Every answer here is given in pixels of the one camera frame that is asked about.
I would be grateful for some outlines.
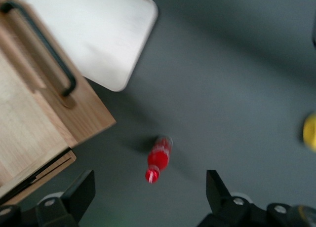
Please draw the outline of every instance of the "white board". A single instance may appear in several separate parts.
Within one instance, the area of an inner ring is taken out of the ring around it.
[[[156,21],[152,0],[24,0],[86,78],[123,90]]]

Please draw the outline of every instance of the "bottle cap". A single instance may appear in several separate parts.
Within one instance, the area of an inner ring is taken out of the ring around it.
[[[153,184],[155,183],[160,175],[159,168],[157,166],[155,167],[148,167],[145,178],[148,181],[148,183]]]

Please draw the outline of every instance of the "plastic bottle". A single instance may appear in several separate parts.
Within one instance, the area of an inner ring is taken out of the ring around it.
[[[169,137],[159,137],[156,140],[147,159],[148,169],[145,178],[148,183],[155,183],[160,172],[168,166],[172,145],[172,139]]]

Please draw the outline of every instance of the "gray surface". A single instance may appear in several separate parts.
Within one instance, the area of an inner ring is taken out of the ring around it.
[[[316,154],[300,142],[316,106],[316,0],[154,0],[159,19],[127,88],[95,91],[117,124],[23,204],[94,169],[88,226],[196,226],[210,209],[205,172],[259,207],[316,203]],[[150,141],[174,140],[170,166],[144,179]]]

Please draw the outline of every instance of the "black metal handle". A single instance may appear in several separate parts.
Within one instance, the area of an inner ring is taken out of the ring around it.
[[[68,78],[68,80],[70,82],[70,86],[62,93],[62,95],[68,96],[76,87],[76,79],[75,79],[74,75],[69,70],[69,68],[64,63],[64,61],[60,58],[60,56],[55,51],[55,49],[51,46],[49,41],[46,39],[44,34],[40,31],[38,26],[35,24],[35,22],[32,20],[32,18],[29,16],[27,11],[24,9],[24,7],[21,4],[19,4],[16,1],[13,1],[13,0],[8,0],[8,1],[4,1],[0,6],[0,11],[3,13],[8,13],[11,9],[17,9],[20,12],[20,14],[23,16],[24,20],[29,24],[29,26],[32,28],[34,33],[41,40],[41,42],[44,44],[44,46],[49,51],[51,56],[54,58],[54,60],[58,63],[60,68],[65,73],[66,77]]]

